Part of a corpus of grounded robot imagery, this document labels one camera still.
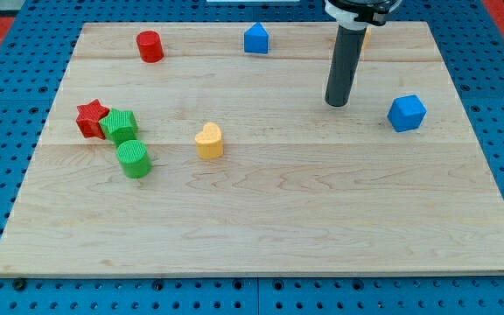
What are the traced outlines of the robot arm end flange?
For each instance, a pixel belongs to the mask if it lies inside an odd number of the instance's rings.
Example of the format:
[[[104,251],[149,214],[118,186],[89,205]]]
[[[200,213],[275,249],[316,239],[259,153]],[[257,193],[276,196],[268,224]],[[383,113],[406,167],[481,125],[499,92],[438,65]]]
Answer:
[[[340,27],[360,31],[370,25],[385,25],[402,3],[403,0],[325,0],[325,12]]]

